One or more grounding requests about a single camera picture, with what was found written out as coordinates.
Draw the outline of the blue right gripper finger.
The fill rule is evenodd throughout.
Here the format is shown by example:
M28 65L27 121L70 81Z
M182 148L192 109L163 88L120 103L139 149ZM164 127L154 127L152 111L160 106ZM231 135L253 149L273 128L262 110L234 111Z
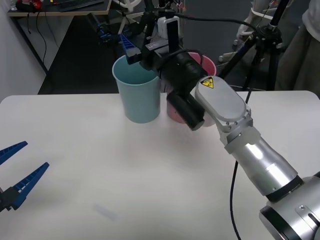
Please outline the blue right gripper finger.
M124 34L120 34L122 48L129 65L141 61L141 50L136 47Z

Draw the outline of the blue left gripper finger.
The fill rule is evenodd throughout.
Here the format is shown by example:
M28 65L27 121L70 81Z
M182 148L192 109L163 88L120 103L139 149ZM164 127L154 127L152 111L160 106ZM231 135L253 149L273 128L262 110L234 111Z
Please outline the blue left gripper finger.
M27 177L9 187L2 193L2 210L17 210L26 200L28 194L46 172L50 164L45 162Z
M22 141L0 150L0 165L2 165L5 161L7 161L9 158L11 158L14 154L16 154L18 151L20 151L27 145L28 143L26 141Z

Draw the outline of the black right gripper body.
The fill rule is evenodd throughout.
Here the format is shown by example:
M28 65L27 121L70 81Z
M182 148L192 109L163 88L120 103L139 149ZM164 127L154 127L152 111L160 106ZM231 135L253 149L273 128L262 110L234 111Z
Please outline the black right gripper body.
M178 72L185 66L185 53L176 53L183 47L178 44L170 49L168 40L156 40L142 47L141 66L156 73Z

